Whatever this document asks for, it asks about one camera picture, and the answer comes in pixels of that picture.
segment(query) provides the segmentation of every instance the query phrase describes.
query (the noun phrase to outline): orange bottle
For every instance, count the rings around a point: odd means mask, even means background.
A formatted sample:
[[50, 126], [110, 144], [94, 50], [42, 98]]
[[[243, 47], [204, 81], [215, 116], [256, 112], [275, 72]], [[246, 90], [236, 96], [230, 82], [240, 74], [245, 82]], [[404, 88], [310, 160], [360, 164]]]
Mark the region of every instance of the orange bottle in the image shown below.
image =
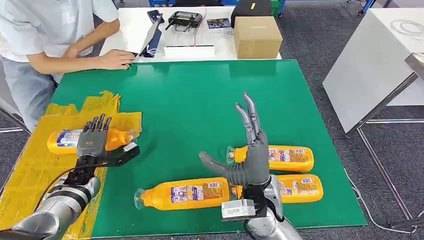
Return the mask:
[[[309, 172], [314, 166], [312, 150], [304, 146], [269, 145], [269, 169], [291, 172]], [[227, 148], [227, 163], [241, 163], [246, 158], [248, 147]]]
[[138, 189], [134, 194], [137, 209], [199, 209], [220, 206], [230, 200], [230, 187], [224, 177], [164, 182], [152, 189]]
[[[323, 185], [313, 174], [277, 175], [283, 204], [310, 203], [323, 198]], [[134, 194], [137, 209], [183, 210], [218, 207], [222, 202], [239, 199], [242, 186], [230, 186], [224, 177], [164, 182]]]
[[[47, 148], [57, 155], [75, 154], [82, 129], [54, 131], [47, 140]], [[134, 139], [132, 131], [110, 128], [107, 131], [106, 151], [112, 151]]]
[[[310, 203], [323, 198], [324, 191], [321, 180], [313, 174], [277, 175], [280, 184], [283, 204]], [[242, 186], [235, 186], [232, 193], [240, 198]]]

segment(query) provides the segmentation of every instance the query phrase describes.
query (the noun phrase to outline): metal table leg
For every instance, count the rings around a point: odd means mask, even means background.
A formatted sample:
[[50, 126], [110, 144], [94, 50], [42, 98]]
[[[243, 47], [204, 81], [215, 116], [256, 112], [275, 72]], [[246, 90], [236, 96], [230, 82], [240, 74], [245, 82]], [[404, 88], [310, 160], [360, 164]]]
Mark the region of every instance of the metal table leg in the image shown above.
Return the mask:
[[279, 7], [278, 7], [278, 17], [281, 18], [283, 16], [283, 9], [284, 9], [284, 4], [286, 3], [286, 0], [281, 0], [281, 2], [279, 3]]
[[23, 131], [20, 127], [7, 127], [7, 128], [0, 128], [0, 134], [4, 133], [13, 133], [13, 132], [21, 132]]
[[410, 211], [408, 210], [407, 206], [405, 205], [404, 201], [402, 200], [401, 196], [399, 195], [398, 190], [396, 189], [395, 185], [392, 182], [392, 179], [390, 178], [389, 174], [387, 173], [386, 169], [384, 168], [382, 162], [380, 161], [379, 157], [377, 156], [376, 152], [374, 151], [373, 147], [371, 146], [370, 142], [368, 141], [368, 139], [365, 136], [364, 132], [362, 131], [361, 127], [358, 127], [357, 132], [359, 133], [359, 136], [360, 136], [362, 142], [365, 144], [366, 148], [368, 149], [369, 154], [371, 154], [372, 160], [374, 161], [375, 165], [377, 166], [377, 169], [383, 175], [384, 181], [386, 182], [389, 189], [393, 193], [394, 198], [396, 199], [397, 204], [399, 204], [400, 209], [402, 210], [406, 219], [408, 219], [408, 220], [412, 219]]
[[362, 14], [364, 14], [370, 7], [374, 5], [375, 2], [376, 0], [367, 0], [362, 10], [358, 12], [358, 16], [361, 16]]
[[391, 228], [397, 230], [404, 230], [420, 225], [424, 225], [424, 215], [419, 215], [418, 217], [409, 220], [393, 222], [391, 224]]
[[387, 1], [385, 2], [385, 4], [383, 5], [383, 8], [388, 8], [388, 7], [389, 7], [389, 5], [390, 5], [392, 2], [393, 2], [393, 0], [387, 0]]
[[424, 119], [370, 119], [366, 124], [424, 124]]
[[15, 117], [13, 114], [11, 114], [10, 112], [4, 110], [1, 107], [0, 107], [0, 113], [2, 113], [7, 119], [9, 119], [10, 121], [12, 121], [18, 127], [20, 127], [25, 132], [27, 132], [28, 134], [31, 135], [31, 132], [27, 129], [27, 127], [25, 126], [25, 124], [21, 120], [19, 120], [17, 117]]

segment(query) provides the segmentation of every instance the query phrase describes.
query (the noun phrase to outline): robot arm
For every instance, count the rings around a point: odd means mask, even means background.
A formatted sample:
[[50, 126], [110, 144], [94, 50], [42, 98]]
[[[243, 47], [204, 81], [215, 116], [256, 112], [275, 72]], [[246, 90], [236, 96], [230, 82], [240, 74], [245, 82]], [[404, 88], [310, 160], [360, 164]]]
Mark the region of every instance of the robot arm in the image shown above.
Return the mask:
[[77, 143], [78, 160], [74, 168], [61, 173], [46, 188], [34, 212], [9, 229], [0, 231], [0, 240], [61, 240], [100, 189], [96, 168], [120, 167], [140, 153], [131, 142], [113, 155], [105, 151], [111, 118], [105, 114], [88, 121]]
[[255, 103], [246, 93], [243, 98], [247, 111], [238, 103], [235, 108], [246, 130], [246, 159], [225, 165], [212, 159], [207, 152], [199, 153], [205, 167], [227, 178], [232, 185], [243, 186], [243, 199], [222, 203], [222, 220], [244, 220], [244, 229], [253, 239], [301, 240], [295, 228], [283, 217], [280, 183], [275, 175], [270, 175], [268, 139], [260, 127]]

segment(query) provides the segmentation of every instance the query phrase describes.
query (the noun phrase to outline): green mat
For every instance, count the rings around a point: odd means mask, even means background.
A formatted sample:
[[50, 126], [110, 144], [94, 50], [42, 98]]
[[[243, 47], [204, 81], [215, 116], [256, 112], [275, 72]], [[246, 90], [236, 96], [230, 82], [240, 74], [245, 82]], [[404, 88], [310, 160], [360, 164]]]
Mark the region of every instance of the green mat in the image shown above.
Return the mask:
[[52, 102], [81, 107], [86, 96], [107, 90], [122, 95], [120, 112], [143, 112], [140, 155], [109, 168], [92, 237], [198, 234], [242, 231], [241, 222], [221, 222], [220, 207], [137, 210], [138, 188], [215, 177], [199, 151], [225, 162], [227, 146], [246, 145], [236, 102], [248, 92], [271, 145], [312, 149], [324, 196], [283, 205], [297, 228], [358, 226], [367, 222], [343, 171], [314, 99], [295, 60], [159, 62], [122, 71], [66, 74]]

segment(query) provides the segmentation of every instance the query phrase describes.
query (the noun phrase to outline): human hand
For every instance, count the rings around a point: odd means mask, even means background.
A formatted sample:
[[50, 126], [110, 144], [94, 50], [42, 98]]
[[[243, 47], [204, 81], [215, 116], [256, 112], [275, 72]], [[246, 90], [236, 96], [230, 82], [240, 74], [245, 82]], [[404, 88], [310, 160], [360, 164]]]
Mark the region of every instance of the human hand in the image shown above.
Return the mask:
[[127, 69], [134, 61], [134, 54], [128, 51], [112, 49], [98, 57], [98, 68], [107, 70]]
[[76, 59], [78, 57], [78, 54], [80, 53], [80, 51], [78, 51], [78, 49], [70, 46], [67, 48], [67, 50], [65, 51], [65, 53], [63, 54], [63, 58], [69, 58], [69, 59]]

